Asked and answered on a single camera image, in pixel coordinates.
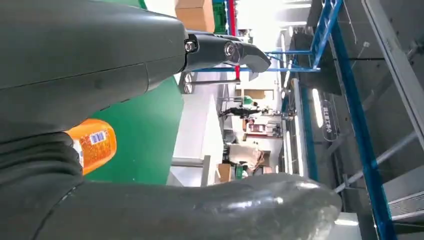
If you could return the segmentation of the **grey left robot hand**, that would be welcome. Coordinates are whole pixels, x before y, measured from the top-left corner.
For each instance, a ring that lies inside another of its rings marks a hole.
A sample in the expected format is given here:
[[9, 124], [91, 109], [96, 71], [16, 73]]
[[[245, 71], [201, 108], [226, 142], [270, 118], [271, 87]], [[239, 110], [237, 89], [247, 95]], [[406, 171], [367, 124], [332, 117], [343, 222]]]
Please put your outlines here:
[[3, 240], [325, 240], [331, 189], [269, 173], [205, 187], [87, 181], [67, 130], [184, 71], [265, 72], [236, 37], [97, 0], [0, 3], [0, 237]]

